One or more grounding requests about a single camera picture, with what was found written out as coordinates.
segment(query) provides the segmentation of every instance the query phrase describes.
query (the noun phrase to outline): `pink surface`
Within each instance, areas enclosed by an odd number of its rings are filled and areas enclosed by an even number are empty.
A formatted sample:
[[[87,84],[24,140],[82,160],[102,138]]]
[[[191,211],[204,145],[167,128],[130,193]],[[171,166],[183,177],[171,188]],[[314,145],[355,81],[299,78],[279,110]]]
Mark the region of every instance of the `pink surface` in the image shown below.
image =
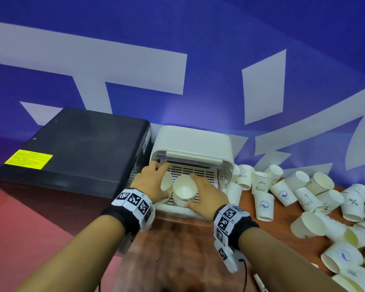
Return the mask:
[[[0,190],[0,292],[14,291],[72,235]],[[102,292],[112,291],[121,257],[114,256]]]

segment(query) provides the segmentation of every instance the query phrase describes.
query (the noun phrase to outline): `black cable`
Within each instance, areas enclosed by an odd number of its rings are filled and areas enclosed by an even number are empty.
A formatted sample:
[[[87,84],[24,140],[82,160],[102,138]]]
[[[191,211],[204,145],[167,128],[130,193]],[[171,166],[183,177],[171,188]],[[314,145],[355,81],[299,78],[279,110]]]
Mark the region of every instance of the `black cable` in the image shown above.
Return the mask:
[[[243,259],[240,259],[238,261],[242,261],[245,265],[245,285],[243,286],[243,292],[246,290],[246,285],[248,284],[248,267],[246,266],[246,262]]]

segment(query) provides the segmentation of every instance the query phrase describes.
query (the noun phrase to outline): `brown table surface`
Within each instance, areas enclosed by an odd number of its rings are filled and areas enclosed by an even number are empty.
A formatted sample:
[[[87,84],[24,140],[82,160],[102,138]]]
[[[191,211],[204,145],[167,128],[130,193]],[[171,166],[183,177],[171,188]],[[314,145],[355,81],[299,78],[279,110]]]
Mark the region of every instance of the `brown table surface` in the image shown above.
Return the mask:
[[[250,191],[242,193],[239,206],[248,211],[263,230],[332,275],[320,260],[320,255],[331,245],[329,239],[297,238],[290,225],[303,212],[300,204],[284,207],[277,199],[274,204],[272,222],[255,218]],[[353,225],[342,217],[339,209],[330,216]],[[244,268],[230,274],[214,248],[214,241],[212,222],[157,214],[152,228],[139,233],[124,255],[115,291],[242,291]],[[248,269],[246,291],[259,291],[251,277],[251,267]]]

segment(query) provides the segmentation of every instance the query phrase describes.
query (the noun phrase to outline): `yellow label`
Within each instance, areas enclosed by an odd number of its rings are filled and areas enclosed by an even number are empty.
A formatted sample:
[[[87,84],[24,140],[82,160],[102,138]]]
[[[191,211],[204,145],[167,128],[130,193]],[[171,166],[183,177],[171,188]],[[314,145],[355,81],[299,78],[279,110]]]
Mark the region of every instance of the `yellow label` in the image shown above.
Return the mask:
[[[41,152],[25,151],[23,149],[15,152],[4,164],[27,167],[32,169],[42,169],[53,155]]]

